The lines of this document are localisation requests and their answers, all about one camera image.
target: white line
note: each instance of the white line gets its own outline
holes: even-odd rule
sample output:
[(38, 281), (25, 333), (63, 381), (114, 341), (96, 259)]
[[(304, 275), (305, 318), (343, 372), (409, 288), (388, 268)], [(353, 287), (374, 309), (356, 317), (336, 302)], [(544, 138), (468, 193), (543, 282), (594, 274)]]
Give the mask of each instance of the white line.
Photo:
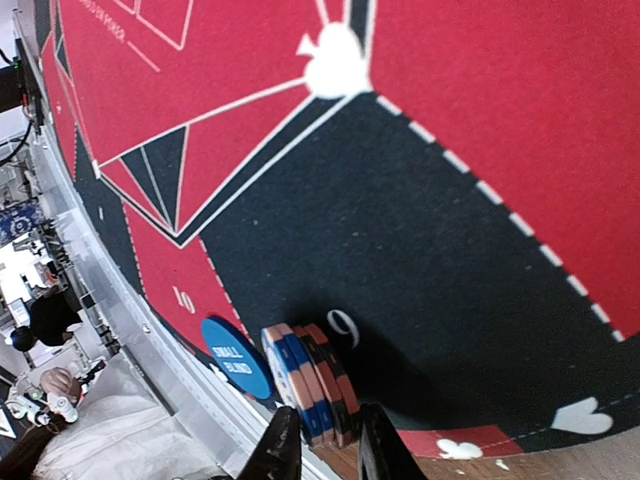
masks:
[[(138, 193), (142, 194), (142, 196), (147, 200), (147, 202), (149, 203), (149, 206), (153, 209), (153, 212), (158, 216), (158, 218), (163, 218), (162, 214), (160, 213), (160, 211), (156, 208), (156, 206), (153, 204), (153, 202), (151, 201), (151, 199), (149, 198), (149, 195), (147, 195), (147, 192), (144, 191), (144, 189), (140, 186), (140, 184), (138, 183), (138, 180), (136, 179), (136, 177), (133, 176), (133, 173), (131, 173), (131, 170), (129, 170), (129, 167), (127, 167), (127, 164), (124, 163), (124, 160), (120, 159), (120, 162), (122, 164), (122, 168), (124, 168), (124, 171), (127, 173), (127, 175), (129, 175), (129, 178), (131, 179), (131, 181), (138, 187)], [(104, 171), (102, 169), (100, 169), (100, 174), (104, 175)], [(113, 185), (115, 187), (118, 186), (117, 182), (114, 182), (112, 178), (109, 178), (109, 181), (111, 183), (113, 183)], [(141, 208), (142, 210), (144, 210), (145, 212), (147, 211), (146, 208), (142, 207), (142, 205), (138, 204), (137, 202), (133, 202), (136, 205), (138, 205), (139, 208)], [(166, 227), (171, 230), (170, 225), (167, 223)]]
[[(65, 97), (67, 97), (67, 103), (69, 104), (69, 108), (71, 109), (71, 114), (73, 115), (73, 119), (76, 121), (76, 124), (78, 125), (78, 128), (80, 129), (80, 132), (81, 133), (84, 132), (84, 135), (83, 135), (84, 143), (87, 146), (87, 150), (89, 150), (89, 152), (88, 152), (89, 156), (91, 158), (94, 158), (94, 156), (93, 156), (93, 148), (91, 148), (91, 141), (89, 140), (89, 134), (87, 132), (87, 126), (84, 123), (84, 117), (82, 115), (82, 110), (80, 109), (80, 102), (77, 101), (78, 100), (78, 96), (77, 96), (76, 91), (75, 91), (75, 86), (73, 85), (73, 82), (67, 76), (67, 72), (65, 72), (63, 68), (57, 68), (56, 67), (56, 70), (58, 72), (58, 78), (60, 79), (60, 83), (62, 84), (62, 89), (64, 90)], [(73, 93), (73, 96), (74, 96), (76, 101), (71, 101), (71, 94), (69, 93), (69, 91), (67, 89), (67, 82), (65, 82), (64, 78), (62, 78), (63, 76), (64, 76), (64, 78), (69, 79), (69, 83), (73, 87), (72, 93)]]
[(351, 4), (353, 0), (344, 0), (344, 5), (342, 7), (342, 23), (349, 26), (351, 23)]
[(598, 316), (602, 323), (611, 323), (611, 319), (609, 318), (609, 315), (607, 315), (607, 312), (605, 312), (604, 309), (597, 303), (591, 305), (591, 310), (593, 310), (593, 313)]
[(511, 220), (527, 237), (533, 235), (533, 228), (531, 228), (531, 226), (524, 221), (524, 218), (517, 213), (514, 212), (509, 215), (509, 220)]
[(446, 158), (451, 165), (456, 167), (460, 171), (460, 173), (467, 173), (469, 170), (471, 170), (469, 166), (451, 150), (445, 150), (442, 153), (442, 156)]
[(209, 255), (209, 252), (207, 252), (207, 246), (204, 244), (204, 242), (202, 241), (202, 239), (200, 239), (200, 241), (198, 242), (200, 243), (200, 248), (202, 249), (202, 251), (204, 253), (206, 253), (207, 255)]
[(187, 145), (189, 144), (189, 130), (190, 125), (187, 125), (186, 130), (184, 132), (184, 140), (182, 143), (182, 155), (180, 156), (180, 173), (178, 174), (178, 191), (176, 192), (176, 211), (175, 213), (175, 222), (173, 224), (173, 229), (178, 231), (180, 226), (180, 203), (182, 201), (182, 179), (184, 178), (184, 165), (187, 159)]
[(191, 24), (192, 14), (193, 0), (189, 0), (189, 6), (187, 7), (187, 18), (184, 21), (184, 26), (182, 27), (182, 37), (180, 38), (180, 50), (182, 50), (187, 45), (187, 34), (189, 33), (189, 25)]
[(118, 155), (115, 155), (110, 160), (107, 160), (106, 162), (101, 163), (100, 166), (101, 167), (106, 166), (109, 163), (117, 160), (118, 157), (122, 157), (123, 155), (126, 155), (127, 153), (132, 152), (135, 149), (140, 148), (141, 146), (143, 146), (143, 145), (145, 145), (147, 143), (150, 143), (150, 142), (152, 142), (154, 140), (157, 140), (158, 138), (162, 138), (165, 135), (168, 135), (169, 133), (173, 133), (176, 130), (179, 130), (179, 129), (183, 128), (183, 127), (186, 127), (187, 125), (193, 125), (194, 123), (198, 123), (198, 122), (201, 122), (203, 120), (207, 120), (207, 119), (209, 119), (211, 117), (214, 117), (216, 115), (219, 115), (221, 113), (225, 113), (225, 112), (228, 112), (229, 110), (233, 110), (234, 108), (241, 107), (243, 105), (246, 105), (246, 104), (251, 103), (251, 102), (255, 102), (256, 100), (260, 100), (262, 98), (265, 98), (265, 97), (268, 97), (268, 96), (271, 96), (271, 95), (276, 95), (278, 93), (282, 93), (282, 92), (284, 92), (286, 90), (290, 90), (292, 88), (296, 88), (296, 87), (302, 86), (304, 84), (305, 84), (304, 78), (296, 78), (295, 80), (290, 80), (288, 82), (284, 82), (284, 83), (281, 83), (279, 85), (275, 85), (273, 87), (267, 88), (265, 90), (261, 90), (261, 91), (256, 92), (256, 93), (252, 93), (251, 95), (243, 97), (243, 98), (241, 98), (239, 100), (235, 100), (235, 101), (233, 101), (231, 103), (227, 103), (225, 105), (222, 105), (221, 107), (217, 107), (217, 108), (215, 108), (213, 110), (209, 110), (208, 112), (203, 113), (202, 115), (199, 115), (199, 116), (197, 116), (197, 117), (195, 117), (195, 118), (193, 118), (191, 120), (188, 120), (188, 121), (186, 121), (184, 123), (176, 125), (175, 127), (171, 127), (170, 129), (165, 130), (164, 132), (158, 133), (158, 134), (154, 135), (153, 137), (148, 138), (143, 142), (140, 142), (139, 144), (137, 144), (137, 145), (125, 150), (124, 152), (121, 152)]
[(402, 110), (400, 110), (391, 100), (383, 95), (378, 96), (378, 98), (376, 98), (376, 102), (378, 102), (394, 115), (400, 115), (402, 113)]
[(494, 205), (500, 205), (502, 203), (502, 197), (498, 195), (498, 192), (491, 188), (491, 186), (487, 182), (480, 180), (478, 183), (476, 183), (476, 187), (478, 187), (478, 189), (482, 193), (484, 193), (485, 196), (489, 200), (491, 200)]
[(136, 251), (136, 246), (133, 241), (133, 234), (131, 233), (131, 226), (129, 225), (129, 219), (127, 218), (127, 210), (122, 204), (122, 215), (124, 215), (124, 221), (127, 224), (127, 231), (129, 232), (129, 239), (131, 240), (131, 250), (133, 250), (133, 258), (136, 262), (136, 270), (138, 270), (138, 278), (140, 278), (140, 286), (142, 287), (142, 291), (144, 292), (145, 297), (147, 296), (147, 290), (144, 288), (144, 280), (142, 279), (142, 271), (140, 270), (140, 260), (138, 259), (138, 252)]
[(191, 15), (193, 13), (193, 0), (189, 0), (189, 5), (187, 6), (187, 12), (186, 12), (186, 15), (185, 15), (184, 24), (182, 26), (182, 35), (180, 37), (180, 43), (177, 43), (174, 39), (169, 37), (166, 33), (164, 33), (162, 30), (160, 30), (158, 27), (156, 27), (153, 23), (151, 23), (149, 20), (144, 18), (140, 14), (140, 6), (141, 5), (138, 5), (138, 10), (136, 12), (136, 18), (140, 21), (140, 23), (145, 25), (153, 33), (158, 35), (160, 38), (162, 38), (165, 42), (167, 42), (169, 45), (171, 45), (176, 50), (178, 50), (178, 51), (183, 50), (184, 46), (187, 43), (187, 31), (189, 29), (189, 23), (191, 22)]
[(129, 45), (129, 48), (131, 48), (131, 50), (133, 50), (136, 54), (138, 54), (138, 56), (147, 64), (149, 65), (156, 73), (160, 73), (160, 67), (158, 67), (155, 63), (153, 63), (149, 57), (147, 57), (144, 53), (142, 53), (140, 51), (140, 49), (138, 47), (136, 47), (133, 43), (131, 43), (131, 41), (127, 40), (127, 45)]
[(116, 185), (117, 183), (114, 182), (111, 178), (109, 178), (108, 175), (105, 175), (104, 172), (102, 172), (102, 175), (100, 176), (100, 180), (102, 181), (102, 183), (104, 183), (107, 187), (109, 187), (109, 189), (115, 193), (118, 197), (120, 197), (122, 200), (124, 200), (125, 202), (134, 205), (135, 207), (137, 207), (139, 210), (142, 210), (143, 212), (146, 212), (147, 215), (149, 215), (150, 217), (152, 217), (153, 219), (157, 220), (159, 223), (162, 223), (167, 230), (170, 230), (168, 225), (165, 225), (164, 222), (162, 222), (161, 220), (158, 220), (158, 218), (162, 218), (162, 215), (160, 215), (159, 212), (157, 212), (158, 218), (155, 217), (155, 215), (153, 215), (153, 213), (150, 213), (146, 208), (144, 208), (142, 205), (140, 205), (138, 202), (136, 202), (133, 198), (131, 198), (125, 191), (120, 190)]
[(318, 14), (320, 15), (322, 25), (327, 25), (330, 20), (329, 12), (327, 12), (327, 6), (325, 5), (324, 0), (316, 0), (316, 7), (318, 8)]
[(562, 260), (558, 255), (556, 255), (556, 252), (551, 250), (549, 245), (540, 245), (540, 251), (545, 257), (547, 257), (554, 267), (560, 267), (562, 265)]
[(371, 58), (373, 57), (373, 35), (376, 29), (376, 14), (378, 10), (378, 1), (369, 0), (367, 9), (367, 30), (364, 38), (364, 59), (367, 62), (367, 72), (371, 70)]
[(617, 342), (624, 342), (625, 340), (624, 335), (622, 335), (620, 330), (614, 330), (611, 335), (613, 335), (613, 338), (615, 338)]
[(413, 130), (413, 133), (418, 135), (427, 143), (433, 143), (436, 141), (436, 137), (429, 130), (427, 130), (422, 125), (420, 125), (418, 122), (411, 122), (409, 124), (409, 128)]
[(578, 292), (583, 297), (586, 296), (587, 293), (589, 293), (589, 291), (585, 288), (584, 285), (582, 285), (580, 280), (578, 280), (575, 275), (569, 275), (567, 277), (567, 282), (569, 282), (569, 284), (576, 290), (576, 292)]
[(156, 192), (156, 197), (158, 197), (158, 201), (160, 202), (160, 208), (162, 209), (164, 218), (167, 221), (167, 225), (171, 225), (171, 217), (169, 217), (169, 212), (167, 212), (167, 207), (164, 204), (164, 199), (160, 194), (160, 188), (158, 188), (158, 182), (156, 182), (156, 177), (153, 175), (153, 170), (151, 170), (151, 165), (149, 164), (149, 157), (147, 157), (147, 151), (144, 149), (144, 147), (140, 147), (140, 152), (142, 153), (142, 160), (144, 160), (144, 166), (147, 168), (147, 173), (151, 178), (151, 184), (153, 185), (153, 190)]
[(120, 0), (113, 0), (118, 6), (120, 6), (120, 8), (122, 8), (125, 12), (130, 13), (130, 14), (134, 14), (136, 13), (136, 4), (135, 2), (133, 3), (133, 8), (129, 8), (128, 5), (125, 5), (124, 3), (122, 3)]
[[(111, 180), (107, 178), (104, 174), (100, 177), (100, 181), (102, 181), (109, 188), (109, 190), (111, 190), (121, 200), (124, 200), (125, 202), (128, 202), (130, 205), (132, 205), (133, 209), (136, 210), (136, 213), (140, 215), (140, 218), (142, 218), (145, 222), (147, 222), (147, 224), (151, 226), (151, 228), (153, 228), (156, 232), (162, 235), (168, 242), (171, 242), (173, 245), (175, 245), (176, 248), (183, 249), (187, 245), (186, 243), (184, 245), (179, 245), (178, 243), (176, 243), (175, 238), (173, 238), (170, 235), (167, 235), (167, 230), (171, 230), (170, 227), (167, 226), (166, 229), (159, 227), (158, 224), (162, 223), (161, 220), (158, 220), (157, 218), (153, 217), (153, 215), (150, 215), (146, 208), (142, 208), (136, 201), (130, 198), (126, 193), (114, 187), (111, 184)], [(140, 211), (145, 212), (149, 217), (152, 217), (153, 220), (150, 220), (149, 218), (147, 218), (147, 216), (140, 213)]]
[(249, 161), (256, 155), (256, 153), (258, 153), (260, 150), (262, 150), (264, 148), (264, 146), (269, 143), (278, 133), (280, 133), (282, 131), (283, 128), (285, 128), (289, 122), (295, 118), (302, 110), (304, 110), (305, 108), (307, 108), (307, 106), (314, 100), (314, 97), (307, 97), (304, 101), (302, 101), (302, 103), (300, 103), (300, 105), (298, 105), (296, 108), (294, 108), (278, 125), (275, 126), (275, 128), (273, 130), (271, 130), (271, 132), (269, 132), (269, 134), (267, 134), (267, 136), (265, 136), (262, 141), (260, 143), (258, 143), (258, 145), (256, 145), (254, 147), (253, 150), (251, 150), (249, 152), (249, 154), (244, 157), (244, 159), (242, 160), (242, 162), (240, 162), (240, 164), (233, 169), (233, 171), (227, 176), (227, 178), (224, 179), (224, 181), (213, 191), (213, 193), (211, 195), (209, 195), (209, 198), (207, 198), (207, 200), (200, 206), (200, 208), (198, 208), (198, 210), (196, 210), (196, 212), (191, 215), (191, 217), (189, 217), (189, 220), (187, 220), (184, 223), (184, 226), (178, 230), (178, 234), (182, 233), (188, 226), (189, 224), (198, 216), (200, 215), (200, 212), (202, 212), (202, 210), (204, 210), (207, 207), (207, 204), (209, 202), (211, 202), (211, 200), (213, 200), (213, 198), (218, 195), (218, 193), (220, 193), (220, 191), (227, 186), (227, 184), (233, 179), (233, 177), (235, 177), (238, 172), (240, 172), (240, 170), (242, 170), (245, 165), (247, 163), (249, 163)]
[(327, 110), (324, 114), (318, 117), (311, 125), (305, 128), (296, 138), (294, 138), (289, 144), (284, 147), (282, 150), (278, 152), (278, 154), (269, 160), (266, 164), (262, 166), (260, 170), (258, 170), (247, 182), (245, 182), (242, 187), (240, 187), (236, 192), (231, 195), (214, 213), (211, 215), (205, 222), (200, 225), (195, 232), (193, 232), (187, 241), (184, 242), (183, 245), (187, 245), (196, 235), (198, 235), (204, 228), (207, 227), (213, 220), (218, 217), (229, 205), (231, 205), (240, 195), (242, 195), (251, 185), (253, 185), (258, 179), (264, 175), (271, 167), (273, 167), (276, 163), (278, 163), (285, 155), (287, 155), (291, 150), (293, 150), (298, 144), (300, 144), (304, 139), (306, 139), (309, 135), (315, 132), (318, 128), (324, 125), (328, 120), (331, 119), (336, 113), (338, 113), (342, 108), (344, 108), (354, 97), (345, 97), (336, 103), (333, 107)]

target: red felt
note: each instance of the red felt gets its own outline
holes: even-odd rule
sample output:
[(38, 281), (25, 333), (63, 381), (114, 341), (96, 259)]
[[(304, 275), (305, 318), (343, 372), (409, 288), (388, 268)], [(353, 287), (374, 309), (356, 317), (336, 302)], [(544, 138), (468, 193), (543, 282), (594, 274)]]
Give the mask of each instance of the red felt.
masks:
[(526, 218), (617, 329), (638, 333), (636, 2), (379, 2), (374, 45), (374, 87)]
[[(163, 318), (172, 325), (179, 325), (180, 333), (203, 352), (208, 351), (200, 330), (203, 318), (217, 315), (241, 328), (235, 309), (199, 239), (179, 249), (127, 204), (125, 214), (145, 294)], [(189, 296), (195, 307), (193, 313), (180, 306), (174, 287)]]
[(195, 0), (142, 0), (139, 18), (161, 38), (177, 45), (188, 30)]
[(313, 2), (226, 0), (216, 8), (194, 2), (187, 43), (178, 51), (116, 3), (103, 8), (100, 15), (82, 2), (61, 5), (70, 63), (82, 65), (74, 82), (100, 163), (198, 115), (300, 78), (307, 59), (295, 52), (305, 33), (317, 36), (320, 28)]
[(127, 195), (137, 204), (137, 206), (143, 209), (149, 216), (153, 217), (158, 222), (167, 225), (167, 222), (163, 216), (158, 212), (158, 209), (151, 203), (147, 194), (140, 188), (138, 182), (129, 172), (129, 169), (120, 159), (110, 163), (107, 166), (101, 167), (101, 174), (111, 181), (118, 189), (126, 192)]
[(42, 49), (42, 62), (45, 65), (44, 79), (51, 100), (53, 121), (58, 133), (60, 148), (69, 167), (71, 177), (76, 174), (76, 124), (73, 112), (67, 101), (67, 95), (57, 68), (53, 51), (53, 40), (49, 37)]
[(405, 445), (414, 455), (419, 457), (438, 458), (445, 452), (438, 446), (442, 439), (452, 440), (457, 444), (471, 443), (480, 449), (484, 457), (517, 455), (522, 449), (502, 430), (494, 425), (477, 428), (461, 428), (447, 431), (400, 431), (398, 432)]

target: white dashed line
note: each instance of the white dashed line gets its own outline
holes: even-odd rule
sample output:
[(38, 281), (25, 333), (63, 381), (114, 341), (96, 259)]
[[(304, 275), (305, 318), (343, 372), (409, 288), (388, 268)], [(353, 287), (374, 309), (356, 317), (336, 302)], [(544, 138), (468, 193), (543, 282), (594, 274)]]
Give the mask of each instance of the white dashed line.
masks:
[(380, 95), (376, 101), (382, 105), (384, 108), (386, 108), (387, 110), (389, 110), (389, 112), (391, 112), (393, 115), (400, 115), (402, 113), (402, 110), (400, 110), (397, 105), (395, 105), (391, 100), (389, 100), (387, 97), (383, 97), (382, 95)]
[(531, 226), (517, 213), (513, 212), (509, 215), (509, 220), (511, 220), (527, 237), (533, 235), (533, 228), (531, 228)]
[(605, 312), (597, 303), (591, 305), (591, 310), (593, 310), (593, 313), (598, 316), (602, 323), (611, 323), (611, 319), (609, 318), (609, 315), (607, 315), (607, 312)]
[(558, 255), (556, 255), (556, 252), (551, 250), (549, 245), (540, 245), (540, 251), (545, 257), (547, 257), (554, 267), (562, 266), (562, 260)]
[(124, 207), (124, 203), (122, 204), (122, 213), (124, 214), (124, 223), (127, 225), (127, 232), (129, 232), (129, 238), (131, 239), (131, 250), (133, 250), (133, 258), (136, 261), (136, 270), (138, 271), (138, 278), (140, 279), (140, 286), (142, 287), (142, 292), (144, 296), (149, 298), (147, 295), (147, 290), (144, 288), (144, 280), (142, 280), (142, 271), (140, 270), (140, 261), (138, 260), (138, 252), (136, 252), (136, 246), (133, 244), (133, 235), (131, 234), (131, 227), (129, 226), (129, 219), (127, 218), (127, 210)]
[(469, 166), (451, 150), (445, 150), (442, 156), (446, 158), (451, 165), (456, 167), (460, 173), (467, 173), (469, 170), (471, 170)]
[(583, 297), (585, 297), (587, 295), (587, 293), (589, 293), (589, 291), (585, 288), (584, 285), (582, 285), (582, 283), (580, 282), (580, 280), (577, 279), (577, 277), (575, 275), (569, 275), (567, 277), (567, 282), (569, 282), (569, 284), (575, 288), (576, 292), (578, 292), (580, 295), (582, 295)]
[(625, 340), (624, 335), (622, 335), (620, 330), (614, 330), (611, 335), (613, 335), (613, 338), (615, 338), (617, 342), (624, 342)]
[(478, 190), (484, 193), (485, 196), (489, 200), (491, 200), (494, 205), (500, 205), (503, 203), (502, 197), (498, 195), (498, 192), (491, 188), (491, 186), (487, 182), (480, 180), (478, 183), (476, 183), (476, 187), (478, 187)]
[(409, 128), (413, 130), (413, 133), (418, 135), (427, 143), (433, 143), (436, 141), (436, 137), (433, 135), (433, 133), (431, 133), (429, 130), (427, 130), (417, 122), (411, 122), (409, 124)]

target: black felt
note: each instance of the black felt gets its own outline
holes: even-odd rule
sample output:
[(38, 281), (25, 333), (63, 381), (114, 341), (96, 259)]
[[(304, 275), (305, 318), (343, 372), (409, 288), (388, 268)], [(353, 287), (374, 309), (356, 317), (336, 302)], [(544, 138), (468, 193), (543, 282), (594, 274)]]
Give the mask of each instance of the black felt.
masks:
[(38, 42), (38, 49), (42, 52), (44, 43), (51, 33), (51, 8), (49, 0), (36, 0), (35, 9), (36, 41)]
[(171, 225), (176, 221), (185, 131), (185, 128), (181, 128), (144, 146), (149, 167), (158, 184), (158, 190), (167, 208)]
[(402, 429), (497, 424), (515, 437), (640, 384), (640, 360), (566, 272), (408, 122), (358, 97), (202, 232), (256, 343), (267, 325), (346, 311), (361, 345), (333, 340), (352, 381)]
[(263, 168), (278, 152), (285, 148), (292, 140), (302, 134), (314, 121), (327, 112), (335, 100), (314, 100), (292, 119), (279, 133), (257, 152), (224, 188), (209, 202), (194, 221), (189, 224), (184, 232), (176, 237), (175, 241), (183, 244), (203, 223), (214, 217), (220, 207), (242, 187), (253, 175)]
[(58, 45), (60, 45), (60, 41), (62, 40), (62, 17), (60, 16), (60, 5), (58, 4), (58, 2), (56, 1), (56, 36), (54, 38), (54, 45), (55, 48), (58, 48)]
[[(96, 180), (84, 139), (77, 129), (76, 137), (75, 187), (82, 197), (91, 223), (100, 235), (100, 240), (127, 281), (138, 293), (142, 294), (136, 257), (120, 197), (115, 195), (102, 181)], [(99, 208), (102, 208), (104, 220), (100, 219)]]
[(56, 57), (58, 58), (60, 65), (62, 65), (62, 68), (64, 68), (64, 71), (67, 72), (67, 75), (69, 75), (69, 78), (71, 78), (71, 69), (69, 68), (69, 60), (67, 58), (67, 47), (65, 45), (64, 38), (60, 42), (60, 46), (58, 47), (58, 52), (56, 53)]
[(156, 192), (153, 181), (151, 180), (151, 175), (149, 175), (149, 169), (147, 168), (144, 157), (142, 156), (142, 149), (138, 148), (126, 155), (123, 155), (122, 160), (131, 172), (131, 175), (133, 175), (138, 182), (138, 185), (140, 185), (140, 188), (142, 188), (147, 197), (149, 197), (153, 206), (156, 207), (158, 213), (164, 216), (160, 197)]

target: blue poker chip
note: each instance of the blue poker chip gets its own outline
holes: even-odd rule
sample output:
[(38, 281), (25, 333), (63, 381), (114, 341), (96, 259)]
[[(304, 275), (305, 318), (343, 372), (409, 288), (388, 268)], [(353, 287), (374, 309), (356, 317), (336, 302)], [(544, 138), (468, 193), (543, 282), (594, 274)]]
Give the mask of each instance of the blue poker chip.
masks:
[(266, 400), (274, 390), (269, 365), (246, 335), (220, 317), (202, 322), (202, 336), (218, 368), (241, 392)]
[(275, 385), (282, 401), (298, 410), (305, 441), (311, 446), (322, 445), (324, 430), (315, 408), (315, 402), (286, 340), (277, 326), (264, 328), (261, 337), (269, 368), (273, 373)]
[(329, 407), (329, 403), (327, 402), (324, 391), (322, 390), (322, 385), (320, 384), (320, 380), (318, 379), (313, 363), (311, 363), (309, 354), (298, 336), (287, 324), (278, 324), (276, 325), (276, 328), (284, 337), (291, 353), (293, 353), (293, 357), (298, 364), (298, 369), (300, 370), (300, 373), (302, 373), (302, 377), (309, 389), (311, 399), (314, 403), (314, 410), (320, 418), (320, 426), (322, 427), (322, 438), (324, 443), (335, 441), (336, 434), (331, 408)]

